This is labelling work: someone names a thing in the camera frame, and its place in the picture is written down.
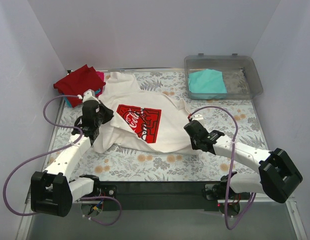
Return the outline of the white Coca-Cola t-shirt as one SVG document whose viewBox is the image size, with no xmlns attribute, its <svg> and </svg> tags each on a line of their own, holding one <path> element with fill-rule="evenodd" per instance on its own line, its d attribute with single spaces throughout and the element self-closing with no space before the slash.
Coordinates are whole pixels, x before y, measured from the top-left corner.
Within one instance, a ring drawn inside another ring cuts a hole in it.
<svg viewBox="0 0 310 240">
<path fill-rule="evenodd" d="M 98 98 L 113 110 L 113 118 L 100 126 L 95 152 L 116 144 L 142 152 L 197 155 L 184 130 L 190 114 L 184 99 L 142 90 L 135 75 L 120 72 L 110 73 Z"/>
</svg>

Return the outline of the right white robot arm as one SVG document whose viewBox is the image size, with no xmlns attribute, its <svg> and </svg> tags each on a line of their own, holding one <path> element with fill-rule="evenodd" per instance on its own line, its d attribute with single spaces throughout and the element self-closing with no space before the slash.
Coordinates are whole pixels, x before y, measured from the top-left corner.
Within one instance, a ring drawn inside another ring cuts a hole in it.
<svg viewBox="0 0 310 240">
<path fill-rule="evenodd" d="M 241 193 L 258 193 L 282 204 L 303 181 L 302 174 L 283 149 L 270 151 L 233 142 L 220 131 L 208 132 L 197 120 L 187 123 L 184 130 L 194 150 L 234 158 L 234 161 L 254 171 L 249 174 L 232 174 L 230 181 L 221 186 L 222 195 L 227 199 Z"/>
</svg>

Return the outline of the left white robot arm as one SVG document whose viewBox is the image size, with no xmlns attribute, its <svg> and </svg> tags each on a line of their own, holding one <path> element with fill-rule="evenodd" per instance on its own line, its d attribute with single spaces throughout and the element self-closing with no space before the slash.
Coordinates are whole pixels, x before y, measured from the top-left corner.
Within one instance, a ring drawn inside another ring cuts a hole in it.
<svg viewBox="0 0 310 240">
<path fill-rule="evenodd" d="M 83 102 L 82 115 L 76 120 L 68 145 L 44 171 L 36 171 L 30 181 L 30 206 L 36 213 L 65 217 L 74 202 L 82 197 L 96 200 L 101 196 L 99 178 L 84 174 L 70 180 L 83 155 L 97 139 L 102 124 L 108 123 L 114 112 L 99 100 Z"/>
</svg>

